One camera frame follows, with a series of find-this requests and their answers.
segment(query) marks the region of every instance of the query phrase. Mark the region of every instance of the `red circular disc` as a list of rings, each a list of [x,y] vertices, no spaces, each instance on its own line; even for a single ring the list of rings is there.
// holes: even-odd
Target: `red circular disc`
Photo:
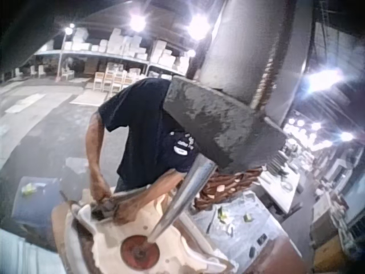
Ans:
[[[160,258],[157,244],[147,243],[147,237],[134,235],[126,238],[120,246],[121,258],[134,270],[152,268]]]

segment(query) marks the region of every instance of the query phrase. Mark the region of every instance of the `hammer head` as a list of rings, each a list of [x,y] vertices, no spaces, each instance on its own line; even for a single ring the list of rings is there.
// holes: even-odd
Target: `hammer head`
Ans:
[[[227,173],[261,166],[285,144],[284,132],[262,113],[183,77],[172,79],[164,109]]]

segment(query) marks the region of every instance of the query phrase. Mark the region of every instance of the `black t-shirt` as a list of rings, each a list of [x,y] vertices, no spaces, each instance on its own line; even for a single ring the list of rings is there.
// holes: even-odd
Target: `black t-shirt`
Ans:
[[[169,85],[165,79],[143,79],[99,107],[109,132],[129,126],[117,169],[128,189],[151,184],[171,168],[188,172],[197,155],[194,139],[163,110]]]

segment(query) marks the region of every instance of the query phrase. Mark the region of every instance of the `logo on shirt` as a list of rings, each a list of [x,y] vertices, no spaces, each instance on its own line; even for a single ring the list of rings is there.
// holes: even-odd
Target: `logo on shirt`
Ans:
[[[188,154],[188,152],[187,152],[186,150],[183,150],[183,149],[181,149],[181,148],[178,148],[177,146],[174,146],[174,147],[173,147],[173,150],[175,150],[175,152],[176,152],[177,154],[180,154],[180,155],[184,155],[184,156],[186,156],[186,155]]]
[[[186,133],[184,135],[181,135],[181,133],[179,133],[178,135],[179,140],[173,147],[173,150],[179,155],[187,156],[188,151],[194,149],[194,139],[190,136],[189,133]]]

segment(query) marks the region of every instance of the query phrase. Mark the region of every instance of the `shelf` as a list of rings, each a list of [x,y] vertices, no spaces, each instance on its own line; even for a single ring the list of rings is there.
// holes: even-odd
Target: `shelf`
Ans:
[[[51,54],[60,54],[60,53],[61,53],[61,50],[47,50],[47,51],[37,51],[34,55],[51,55]],[[122,56],[122,55],[118,55],[118,54],[100,53],[98,51],[89,51],[89,50],[64,50],[62,52],[62,54],[77,54],[77,55],[89,55],[89,56],[116,58],[116,59],[141,63],[141,64],[147,65],[149,67],[157,67],[159,69],[166,70],[166,71],[172,72],[174,74],[185,76],[185,74],[179,72],[178,70],[174,70],[167,66],[163,66],[160,64],[156,64],[156,63],[150,63],[149,61],[146,61],[146,60],[141,60],[141,59],[128,57],[128,56]]]
[[[172,73],[179,74],[181,76],[185,76],[185,74],[179,72],[178,70],[174,70],[173,68],[170,68],[170,67],[167,67],[167,66],[163,66],[163,65],[160,65],[160,64],[150,63],[149,66],[150,67],[158,67],[159,69],[167,70],[167,71],[170,71]]]
[[[61,50],[47,50],[47,51],[38,51],[34,55],[51,55],[51,54],[60,54],[60,53],[61,53]],[[146,60],[141,60],[141,59],[128,57],[128,56],[122,56],[119,54],[100,53],[98,51],[90,51],[90,50],[64,50],[62,54],[78,54],[78,55],[109,57],[109,58],[116,58],[116,59],[122,59],[122,60],[126,60],[126,61],[141,63],[144,65],[149,64],[149,62]]]

